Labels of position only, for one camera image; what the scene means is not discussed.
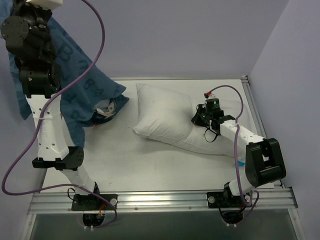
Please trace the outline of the blue letter-print pillowcase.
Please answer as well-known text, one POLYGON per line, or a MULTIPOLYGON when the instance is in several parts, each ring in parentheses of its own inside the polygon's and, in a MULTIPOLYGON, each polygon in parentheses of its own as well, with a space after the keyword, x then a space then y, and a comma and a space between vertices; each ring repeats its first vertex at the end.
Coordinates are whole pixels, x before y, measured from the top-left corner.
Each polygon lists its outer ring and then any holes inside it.
MULTIPOLYGON (((75 40, 52 17, 48 26, 57 52, 56 62, 61 66, 61 85, 66 87, 79 77, 92 63, 75 40)), ((75 146, 84 147, 85 127, 106 123, 125 106, 126 87, 116 83, 94 66, 77 84, 62 93, 60 110, 75 146), (114 104, 111 116, 104 118, 96 112, 99 103, 114 104)))

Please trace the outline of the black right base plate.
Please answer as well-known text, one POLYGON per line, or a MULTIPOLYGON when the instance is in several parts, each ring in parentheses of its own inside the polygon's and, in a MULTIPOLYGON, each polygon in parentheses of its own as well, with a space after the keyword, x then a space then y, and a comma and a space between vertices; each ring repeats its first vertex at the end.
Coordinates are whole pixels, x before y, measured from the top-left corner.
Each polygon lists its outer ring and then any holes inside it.
POLYGON ((242 208, 244 203, 240 196, 228 195, 222 191, 209 191, 206 193, 207 206, 210 209, 242 208))

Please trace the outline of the aluminium front rail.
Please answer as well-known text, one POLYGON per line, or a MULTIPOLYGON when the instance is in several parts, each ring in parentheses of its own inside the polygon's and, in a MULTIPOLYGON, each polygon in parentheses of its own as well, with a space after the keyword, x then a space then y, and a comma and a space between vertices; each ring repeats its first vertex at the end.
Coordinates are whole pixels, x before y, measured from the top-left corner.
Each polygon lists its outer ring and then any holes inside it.
MULTIPOLYGON (((259 189, 255 210, 296 209, 293 190, 290 188, 259 189)), ((116 211, 122 213, 161 213, 214 211, 209 207, 212 197, 206 190, 119 192, 116 211)), ((99 210, 73 211, 66 193, 37 193, 29 205, 29 214, 97 214, 99 210)))

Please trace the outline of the white pillow with print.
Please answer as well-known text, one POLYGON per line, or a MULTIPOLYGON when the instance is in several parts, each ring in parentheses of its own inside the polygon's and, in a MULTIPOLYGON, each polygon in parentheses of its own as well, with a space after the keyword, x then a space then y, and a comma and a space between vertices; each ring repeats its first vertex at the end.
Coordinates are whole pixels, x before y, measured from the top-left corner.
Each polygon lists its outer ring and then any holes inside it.
POLYGON ((132 128, 136 135, 197 154, 234 156, 232 140, 192 123, 200 100, 142 83, 136 84, 136 92, 138 122, 132 128))

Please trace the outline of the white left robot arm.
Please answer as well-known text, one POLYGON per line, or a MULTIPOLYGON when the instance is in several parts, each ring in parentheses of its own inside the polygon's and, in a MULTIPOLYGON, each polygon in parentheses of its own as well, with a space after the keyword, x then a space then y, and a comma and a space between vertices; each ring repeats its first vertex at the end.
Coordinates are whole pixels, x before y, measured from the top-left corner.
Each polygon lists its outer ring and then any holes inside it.
POLYGON ((14 55, 22 92, 30 106, 38 154, 32 166, 55 168, 63 173, 90 210, 100 206, 99 188, 83 167, 84 150, 68 146, 62 128, 61 66, 57 63, 48 21, 53 9, 62 5, 57 0, 15 0, 9 17, 1 24, 1 36, 7 51, 14 55))

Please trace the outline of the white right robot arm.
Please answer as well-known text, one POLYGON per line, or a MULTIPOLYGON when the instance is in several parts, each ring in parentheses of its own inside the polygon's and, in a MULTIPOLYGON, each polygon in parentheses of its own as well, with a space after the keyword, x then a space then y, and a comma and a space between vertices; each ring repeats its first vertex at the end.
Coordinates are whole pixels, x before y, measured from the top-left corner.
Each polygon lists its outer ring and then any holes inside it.
POLYGON ((233 142, 236 179, 226 183, 223 203, 234 206, 256 188, 284 179, 287 170, 278 140, 257 135, 239 123, 239 116, 225 115, 217 98, 207 99, 196 107, 191 122, 205 127, 216 137, 233 142))

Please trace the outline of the aluminium back rail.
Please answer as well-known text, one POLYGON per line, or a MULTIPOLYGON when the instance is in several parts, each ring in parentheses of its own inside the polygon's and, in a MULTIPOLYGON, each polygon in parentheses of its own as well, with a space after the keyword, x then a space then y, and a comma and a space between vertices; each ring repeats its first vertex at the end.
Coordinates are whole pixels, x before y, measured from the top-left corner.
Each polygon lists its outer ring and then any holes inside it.
POLYGON ((214 77, 168 77, 168 76, 129 76, 129 77, 110 77, 114 81, 146 81, 146 80, 240 80, 249 83, 247 75, 238 78, 214 78, 214 77))

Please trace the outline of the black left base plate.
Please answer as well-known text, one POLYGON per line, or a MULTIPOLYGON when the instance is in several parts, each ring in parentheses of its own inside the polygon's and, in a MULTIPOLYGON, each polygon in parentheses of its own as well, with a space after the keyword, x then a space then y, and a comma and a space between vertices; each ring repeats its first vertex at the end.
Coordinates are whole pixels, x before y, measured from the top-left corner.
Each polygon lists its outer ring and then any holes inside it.
POLYGON ((107 204, 105 201, 103 201, 100 198, 97 198, 91 194, 89 195, 80 195, 75 194, 73 196, 72 211, 98 211, 98 210, 107 210, 111 211, 113 207, 117 208, 118 203, 118 195, 114 193, 110 194, 101 194, 100 195, 105 200, 109 201, 112 206, 107 204))

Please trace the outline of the blue white pillow label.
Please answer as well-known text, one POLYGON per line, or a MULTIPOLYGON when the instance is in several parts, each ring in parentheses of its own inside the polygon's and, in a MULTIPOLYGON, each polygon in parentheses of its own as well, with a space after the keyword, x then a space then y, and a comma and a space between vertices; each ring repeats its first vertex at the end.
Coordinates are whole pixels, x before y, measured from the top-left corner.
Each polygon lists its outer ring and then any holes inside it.
POLYGON ((239 167, 244 167, 246 164, 245 158, 243 156, 238 156, 237 162, 239 167))

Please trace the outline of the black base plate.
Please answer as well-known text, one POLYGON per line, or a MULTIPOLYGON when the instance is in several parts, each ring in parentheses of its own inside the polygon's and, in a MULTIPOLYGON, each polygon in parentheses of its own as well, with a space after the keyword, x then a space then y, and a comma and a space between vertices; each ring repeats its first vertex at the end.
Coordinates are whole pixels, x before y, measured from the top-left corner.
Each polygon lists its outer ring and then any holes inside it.
POLYGON ((118 195, 114 193, 110 194, 101 194, 100 195, 105 200, 109 201, 112 206, 107 204, 105 201, 103 201, 100 198, 97 198, 91 194, 89 195, 80 195, 75 194, 73 196, 72 211, 98 211, 98 210, 107 210, 111 211, 113 207, 117 208, 118 203, 118 195))
POLYGON ((242 208, 244 203, 240 196, 228 195, 222 191, 209 191, 206 193, 207 206, 210 209, 242 208))

